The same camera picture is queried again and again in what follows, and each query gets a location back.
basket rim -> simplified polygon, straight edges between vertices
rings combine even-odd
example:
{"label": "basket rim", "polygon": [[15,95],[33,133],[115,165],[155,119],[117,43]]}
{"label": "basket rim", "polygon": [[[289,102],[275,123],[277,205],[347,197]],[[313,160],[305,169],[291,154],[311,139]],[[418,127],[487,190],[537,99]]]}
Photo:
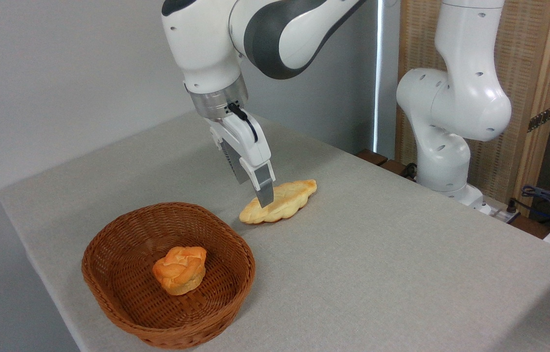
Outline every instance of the basket rim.
{"label": "basket rim", "polygon": [[[235,242],[237,242],[241,247],[242,250],[244,250],[244,256],[243,258],[246,260],[246,263],[248,265],[248,275],[246,276],[244,282],[241,283],[242,287],[244,289],[240,290],[234,298],[227,303],[223,308],[217,310],[212,315],[207,316],[206,318],[200,319],[199,321],[196,321],[194,323],[188,323],[179,327],[174,328],[149,328],[147,326],[136,324],[132,321],[129,321],[122,316],[119,316],[116,314],[115,309],[112,308],[112,304],[110,303],[110,300],[108,299],[108,295],[101,290],[100,284],[97,282],[96,278],[92,274],[91,270],[92,267],[90,267],[90,260],[89,260],[89,253],[92,251],[92,249],[95,247],[95,245],[102,239],[104,236],[100,236],[101,234],[107,233],[106,231],[112,227],[113,223],[121,218],[126,218],[127,216],[131,216],[134,213],[137,212],[144,212],[149,209],[154,209],[157,207],[184,207],[184,208],[190,208],[197,210],[201,213],[203,213],[205,216],[210,218],[211,220],[214,220],[216,223],[221,225],[222,228],[226,230],[229,236],[231,236]],[[125,214],[121,214],[116,219],[110,221],[107,225],[103,227],[96,235],[95,237],[90,241],[89,245],[86,247],[84,256],[82,258],[82,265],[81,265],[83,277],[85,279],[85,282],[89,286],[89,288],[92,290],[94,289],[93,296],[96,299],[97,303],[100,305],[101,310],[104,312],[104,314],[112,321],[115,325],[123,325],[121,328],[124,330],[127,330],[128,332],[130,330],[134,332],[138,331],[146,331],[146,332],[182,332],[183,330],[186,330],[187,328],[199,328],[200,325],[207,326],[208,320],[211,319],[217,319],[222,320],[221,318],[224,318],[230,313],[233,313],[233,316],[235,316],[239,310],[239,307],[234,307],[234,303],[237,303],[238,301],[242,302],[244,299],[248,296],[251,286],[253,285],[253,281],[255,279],[255,260],[253,258],[253,254],[251,252],[251,249],[249,248],[249,245],[246,243],[246,241],[238,235],[234,229],[232,229],[227,223],[225,223],[223,220],[219,219],[219,217],[215,216],[212,212],[210,212],[208,209],[205,209],[204,207],[201,207],[201,205],[192,204],[192,203],[185,203],[185,202],[161,202],[156,203],[152,205],[146,205],[145,207],[141,207],[139,209],[132,210],[130,212],[127,212]]]}

gray tablecloth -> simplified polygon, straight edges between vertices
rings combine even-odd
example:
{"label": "gray tablecloth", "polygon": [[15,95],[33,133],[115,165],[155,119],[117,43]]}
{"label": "gray tablecloth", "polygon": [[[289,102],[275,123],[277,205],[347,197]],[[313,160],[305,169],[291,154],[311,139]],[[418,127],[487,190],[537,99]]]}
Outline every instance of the gray tablecloth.
{"label": "gray tablecloth", "polygon": [[171,201],[230,224],[257,265],[235,322],[196,351],[550,351],[548,243],[260,121],[275,184],[318,182],[288,220],[237,220],[253,190],[194,112],[0,192],[82,351],[159,351],[105,317],[80,263],[106,223]]}

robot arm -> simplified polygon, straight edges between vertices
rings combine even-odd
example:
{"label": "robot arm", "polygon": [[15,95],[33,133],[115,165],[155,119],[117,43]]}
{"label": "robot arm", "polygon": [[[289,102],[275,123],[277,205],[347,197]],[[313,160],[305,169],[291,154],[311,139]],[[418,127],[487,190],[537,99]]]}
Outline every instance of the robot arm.
{"label": "robot arm", "polygon": [[436,48],[447,72],[412,69],[397,88],[416,137],[417,182],[483,212],[481,192],[466,182],[470,149],[463,137],[489,141],[509,123],[511,104],[494,67],[503,2],[443,0]]}
{"label": "robot arm", "polygon": [[264,74],[286,79],[312,62],[363,0],[165,0],[164,32],[197,112],[210,124],[238,182],[251,180],[262,207],[273,202],[271,150],[244,110],[239,66],[247,56]]}

bread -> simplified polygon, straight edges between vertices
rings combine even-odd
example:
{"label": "bread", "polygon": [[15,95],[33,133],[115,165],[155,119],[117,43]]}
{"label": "bread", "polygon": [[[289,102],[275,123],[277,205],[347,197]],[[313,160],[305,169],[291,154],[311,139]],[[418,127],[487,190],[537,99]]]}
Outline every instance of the bread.
{"label": "bread", "polygon": [[260,207],[257,198],[242,210],[239,219],[244,223],[275,222],[288,219],[308,203],[308,197],[316,192],[316,181],[305,180],[283,183],[273,187],[273,202]]}
{"label": "bread", "polygon": [[173,247],[152,268],[163,289],[179,296],[199,286],[206,274],[206,250],[201,247]]}

wicker basket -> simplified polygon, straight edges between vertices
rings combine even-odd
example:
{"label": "wicker basket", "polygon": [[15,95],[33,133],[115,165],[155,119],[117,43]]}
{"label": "wicker basket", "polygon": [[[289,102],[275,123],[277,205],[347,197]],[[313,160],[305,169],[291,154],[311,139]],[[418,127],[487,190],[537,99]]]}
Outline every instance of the wicker basket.
{"label": "wicker basket", "polygon": [[[170,296],[151,268],[174,246],[208,251],[199,287]],[[228,327],[249,294],[255,261],[230,226],[199,205],[159,203],[119,216],[86,248],[82,274],[106,316],[148,345],[183,349]]]}

